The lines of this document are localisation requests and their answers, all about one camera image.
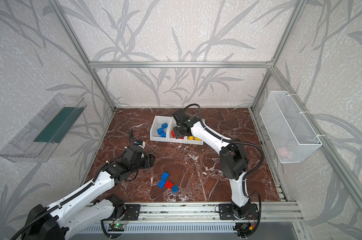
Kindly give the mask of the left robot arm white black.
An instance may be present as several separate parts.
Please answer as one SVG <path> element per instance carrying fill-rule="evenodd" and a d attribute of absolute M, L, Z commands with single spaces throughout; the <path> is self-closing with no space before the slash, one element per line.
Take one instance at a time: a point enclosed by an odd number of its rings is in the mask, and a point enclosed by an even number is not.
<path fill-rule="evenodd" d="M 145 152 L 142 145 L 126 147 L 115 159 L 107 161 L 94 178 L 83 186 L 46 207 L 34 207 L 28 214 L 25 226 L 12 239 L 68 240 L 96 221 L 121 217 L 124 202 L 115 195 L 88 209 L 85 206 L 126 181 L 132 173 L 152 168 L 155 159 L 154 155 Z"/>

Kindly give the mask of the blue lego brick bottom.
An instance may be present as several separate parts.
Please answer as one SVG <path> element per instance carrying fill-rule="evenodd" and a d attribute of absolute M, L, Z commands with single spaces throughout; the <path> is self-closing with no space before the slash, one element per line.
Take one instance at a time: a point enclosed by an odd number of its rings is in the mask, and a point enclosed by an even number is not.
<path fill-rule="evenodd" d="M 178 193 L 179 192 L 179 187 L 178 186 L 172 186 L 172 192 L 173 193 Z"/>

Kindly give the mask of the blue lego brick mid-left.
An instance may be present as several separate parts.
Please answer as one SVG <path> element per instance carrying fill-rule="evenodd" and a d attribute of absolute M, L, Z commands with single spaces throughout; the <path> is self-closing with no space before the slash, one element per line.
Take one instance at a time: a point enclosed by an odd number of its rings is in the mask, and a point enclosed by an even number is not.
<path fill-rule="evenodd" d="M 168 177 L 169 177 L 169 174 L 167 172 L 164 172 L 163 175 L 161 176 L 161 179 L 163 181 L 167 181 Z"/>

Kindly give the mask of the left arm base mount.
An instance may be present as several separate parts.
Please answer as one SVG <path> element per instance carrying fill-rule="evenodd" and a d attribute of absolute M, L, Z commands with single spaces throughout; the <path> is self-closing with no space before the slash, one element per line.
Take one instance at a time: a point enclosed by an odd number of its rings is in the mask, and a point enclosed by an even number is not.
<path fill-rule="evenodd" d="M 112 215 L 108 220 L 116 221 L 137 221 L 140 215 L 141 205 L 127 204 L 115 207 Z"/>

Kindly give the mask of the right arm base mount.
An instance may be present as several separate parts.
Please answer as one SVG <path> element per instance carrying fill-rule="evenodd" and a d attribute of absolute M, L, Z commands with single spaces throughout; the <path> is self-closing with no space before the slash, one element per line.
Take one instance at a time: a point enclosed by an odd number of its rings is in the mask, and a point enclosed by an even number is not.
<path fill-rule="evenodd" d="M 247 203 L 243 207 L 235 204 L 219 204 L 220 220 L 258 220 L 260 211 L 257 204 Z"/>

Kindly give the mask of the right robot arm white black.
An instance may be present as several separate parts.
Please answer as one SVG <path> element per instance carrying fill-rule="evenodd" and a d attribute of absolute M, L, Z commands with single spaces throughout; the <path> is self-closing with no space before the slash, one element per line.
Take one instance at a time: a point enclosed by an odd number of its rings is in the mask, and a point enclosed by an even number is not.
<path fill-rule="evenodd" d="M 222 173 L 229 179 L 231 187 L 231 205 L 234 216 L 243 219 L 249 212 L 251 196 L 247 190 L 247 177 L 258 170 L 265 161 L 262 148 L 256 144 L 233 140 L 219 134 L 207 126 L 201 116 L 201 107 L 190 104 L 173 113 L 176 126 L 173 128 L 177 139 L 197 137 L 219 154 Z M 261 161 L 252 169 L 248 168 L 248 155 L 244 146 L 259 150 Z"/>

